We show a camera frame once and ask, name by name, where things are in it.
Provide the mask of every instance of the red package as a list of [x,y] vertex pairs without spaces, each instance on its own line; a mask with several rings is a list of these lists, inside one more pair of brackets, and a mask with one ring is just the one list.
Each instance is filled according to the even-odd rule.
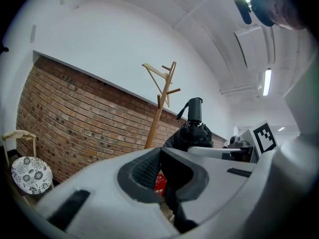
[[155,193],[160,194],[161,196],[164,195],[165,186],[166,186],[166,178],[162,174],[158,174],[155,182]]

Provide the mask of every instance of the black and white floral pattern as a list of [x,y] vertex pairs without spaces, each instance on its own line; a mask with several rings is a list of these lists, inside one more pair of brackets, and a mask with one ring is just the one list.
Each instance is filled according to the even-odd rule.
[[11,167],[11,174],[16,185],[28,194],[41,194],[52,183],[50,167],[36,157],[18,158]]

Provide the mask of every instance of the wooden coat rack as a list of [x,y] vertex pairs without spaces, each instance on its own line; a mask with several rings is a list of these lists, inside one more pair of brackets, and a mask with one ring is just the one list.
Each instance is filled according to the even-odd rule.
[[[152,123],[152,126],[151,126],[151,130],[150,130],[150,133],[149,133],[149,136],[148,136],[148,139],[146,141],[146,144],[145,144],[145,147],[144,149],[148,149],[151,147],[151,144],[152,144],[152,141],[155,137],[155,134],[156,134],[156,129],[157,129],[157,126],[158,126],[158,123],[159,123],[159,120],[160,120],[160,115],[161,115],[161,112],[163,110],[163,107],[164,107],[164,102],[167,103],[167,106],[169,107],[169,95],[170,94],[173,94],[177,91],[180,91],[180,89],[175,89],[175,90],[171,90],[169,91],[169,86],[172,84],[171,80],[172,80],[172,77],[173,77],[173,73],[174,73],[174,70],[175,70],[175,67],[176,67],[176,62],[173,62],[171,67],[166,67],[166,66],[162,66],[163,68],[165,68],[166,70],[169,71],[169,73],[161,73],[159,70],[155,69],[153,66],[149,65],[149,64],[143,64],[142,66],[144,66],[148,73],[150,74],[151,78],[153,79],[153,81],[155,82],[157,88],[159,89],[159,92],[160,92],[160,95],[158,95],[158,109],[155,113],[155,116],[154,116],[154,120],[153,120],[153,123]],[[155,73],[159,76],[161,76],[162,78],[165,79],[165,86],[164,86],[164,89],[163,91],[160,89],[158,83],[156,82],[155,78],[153,77],[152,73]]]

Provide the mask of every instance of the brick wall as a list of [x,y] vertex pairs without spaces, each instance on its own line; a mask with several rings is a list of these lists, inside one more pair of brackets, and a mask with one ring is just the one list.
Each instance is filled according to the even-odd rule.
[[[144,148],[156,107],[106,83],[40,57],[24,85],[17,129],[37,135],[39,158],[62,182],[83,167]],[[153,147],[161,147],[184,120],[163,111]],[[214,147],[224,140],[213,137]],[[32,143],[17,141],[22,155]]]

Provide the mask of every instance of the wooden pole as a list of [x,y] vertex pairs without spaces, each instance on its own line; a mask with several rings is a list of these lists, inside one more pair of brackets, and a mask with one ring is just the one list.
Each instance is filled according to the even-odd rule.
[[155,137],[156,129],[157,129],[157,126],[158,126],[158,123],[159,123],[159,120],[160,120],[161,112],[162,112],[163,107],[164,107],[164,102],[166,100],[167,90],[169,88],[171,79],[173,77],[175,66],[176,66],[176,62],[173,62],[172,65],[171,65],[168,77],[166,78],[163,92],[162,92],[161,97],[160,97],[160,108],[158,108],[158,110],[155,113],[154,120],[153,120],[153,123],[152,123],[152,126],[151,126],[151,130],[150,130],[150,133],[149,133],[149,136],[148,136],[148,139],[146,141],[144,149],[148,149],[148,148],[151,147],[152,141],[153,141],[153,139]]

